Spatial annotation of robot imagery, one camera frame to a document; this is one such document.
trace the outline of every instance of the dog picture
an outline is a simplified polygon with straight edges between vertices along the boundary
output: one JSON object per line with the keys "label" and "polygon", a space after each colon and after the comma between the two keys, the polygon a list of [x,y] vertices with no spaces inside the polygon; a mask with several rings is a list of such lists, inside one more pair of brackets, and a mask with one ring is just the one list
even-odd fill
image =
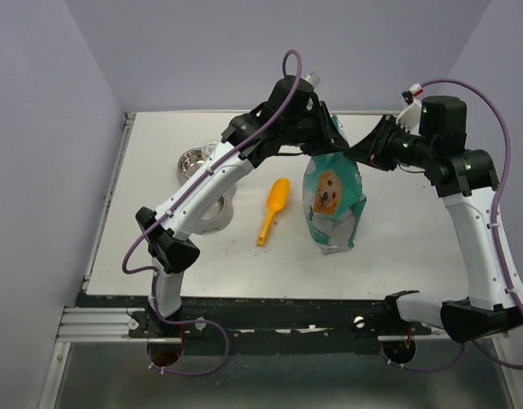
{"label": "dog picture", "polygon": [[319,185],[314,195],[313,211],[327,216],[334,216],[341,202],[342,183],[333,170],[322,172]]}

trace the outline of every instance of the screw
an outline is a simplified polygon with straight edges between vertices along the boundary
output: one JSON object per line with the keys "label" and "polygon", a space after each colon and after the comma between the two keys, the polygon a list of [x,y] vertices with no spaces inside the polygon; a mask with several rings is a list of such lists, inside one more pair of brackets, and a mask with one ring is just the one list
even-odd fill
{"label": "screw", "polygon": [[202,331],[202,330],[204,330],[204,328],[206,326],[207,325],[204,322],[204,318],[203,317],[198,317],[197,318],[197,322],[195,323],[195,329],[198,330],[198,331]]}
{"label": "screw", "polygon": [[364,328],[365,327],[365,320],[364,317],[358,315],[357,317],[354,317],[353,320],[354,326],[356,328]]}

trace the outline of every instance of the black metal frame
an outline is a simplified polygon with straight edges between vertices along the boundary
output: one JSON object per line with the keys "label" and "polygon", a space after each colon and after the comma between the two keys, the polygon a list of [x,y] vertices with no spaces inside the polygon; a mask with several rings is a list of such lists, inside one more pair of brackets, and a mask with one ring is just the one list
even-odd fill
{"label": "black metal frame", "polygon": [[[92,297],[81,293],[77,307],[143,308],[131,312],[138,328],[131,338],[179,337],[178,325],[158,320],[145,297]],[[231,339],[230,354],[378,354],[379,336],[406,336],[431,331],[400,320],[395,298],[385,300],[297,300],[277,298],[183,297],[172,320],[213,320],[222,325]],[[354,319],[363,320],[355,323]],[[211,325],[198,330],[194,325],[182,334],[185,354],[220,355],[221,333]]]}

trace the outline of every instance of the white tabletop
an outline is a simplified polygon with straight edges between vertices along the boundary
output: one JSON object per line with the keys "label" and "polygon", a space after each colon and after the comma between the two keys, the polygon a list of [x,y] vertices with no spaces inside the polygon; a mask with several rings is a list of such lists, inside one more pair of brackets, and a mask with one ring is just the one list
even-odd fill
{"label": "white tabletop", "polygon": [[[179,187],[178,158],[192,147],[218,139],[237,113],[154,112],[136,115],[129,145],[95,265],[90,295],[145,296],[150,273],[121,271],[125,252],[141,233],[137,210],[154,208]],[[379,117],[342,115],[349,142],[363,138]],[[422,175],[381,172],[360,166],[367,195],[355,247],[323,256],[302,212],[302,177],[308,158],[270,158],[241,180],[233,198],[233,220],[224,230],[192,235],[201,250],[185,273],[182,295],[373,299],[420,290],[455,299],[468,281],[451,218]],[[264,248],[256,247],[273,182],[291,181],[286,209],[277,215]],[[151,263],[143,243],[129,265]]]}

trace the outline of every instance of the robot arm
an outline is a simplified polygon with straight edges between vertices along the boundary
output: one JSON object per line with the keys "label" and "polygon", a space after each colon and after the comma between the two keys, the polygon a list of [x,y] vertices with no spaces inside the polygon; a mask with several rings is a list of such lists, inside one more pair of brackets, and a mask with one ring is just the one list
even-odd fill
{"label": "robot arm", "polygon": [[[411,110],[419,115],[404,115]],[[424,169],[451,215],[468,274],[468,298],[438,300],[409,292],[395,300],[399,316],[443,328],[460,343],[523,324],[491,236],[491,230],[498,228],[514,293],[523,300],[523,285],[499,212],[497,223],[491,223],[491,204],[498,186],[494,164],[487,152],[464,147],[466,104],[451,96],[433,96],[425,98],[421,106],[410,101],[404,112],[401,120],[383,117],[344,155],[379,170],[394,170],[398,164]],[[417,124],[420,135],[407,131]]]}
{"label": "robot arm", "polygon": [[[521,325],[523,320],[507,293],[491,239],[491,229],[496,227],[489,220],[498,184],[496,171],[488,153],[465,149],[466,106],[458,98],[428,97],[421,105],[412,88],[410,105],[398,118],[384,116],[364,140],[349,147],[313,85],[302,79],[282,115],[258,139],[235,152],[218,169],[210,168],[274,115],[293,80],[293,76],[279,80],[267,102],[232,119],[210,159],[173,197],[155,210],[142,208],[137,213],[142,230],[167,216],[147,235],[153,264],[161,273],[155,289],[161,315],[169,316],[181,306],[184,271],[199,255],[189,240],[195,224],[234,183],[286,145],[299,147],[309,156],[344,152],[346,157],[379,170],[394,170],[398,164],[424,169],[451,214],[468,272],[469,297],[461,301],[452,297],[434,299],[418,291],[388,296],[403,321],[443,328],[457,342]],[[420,135],[410,133],[417,126]],[[210,177],[200,180],[207,171]],[[173,202],[185,192],[189,192],[187,198],[170,214]],[[514,292],[523,300],[523,285],[516,275],[503,228],[499,228]]]}
{"label": "robot arm", "polygon": [[[193,228],[233,184],[266,158],[279,154],[284,145],[299,147],[310,156],[348,148],[326,105],[314,92],[318,77],[311,74],[300,80],[293,98],[279,118],[252,144],[237,150],[278,111],[290,93],[294,79],[294,76],[285,76],[276,83],[267,102],[233,118],[209,159],[176,194],[155,210],[141,208],[137,212],[136,220],[141,229],[146,232],[152,228],[147,235],[148,250],[154,267],[159,271],[155,297],[163,317],[173,314],[181,306],[184,271],[198,258],[199,250],[189,240]],[[224,163],[216,167],[215,164],[221,160],[225,160]],[[183,199],[180,204],[173,205],[179,202],[179,198]],[[160,223],[153,228],[156,221]]]}

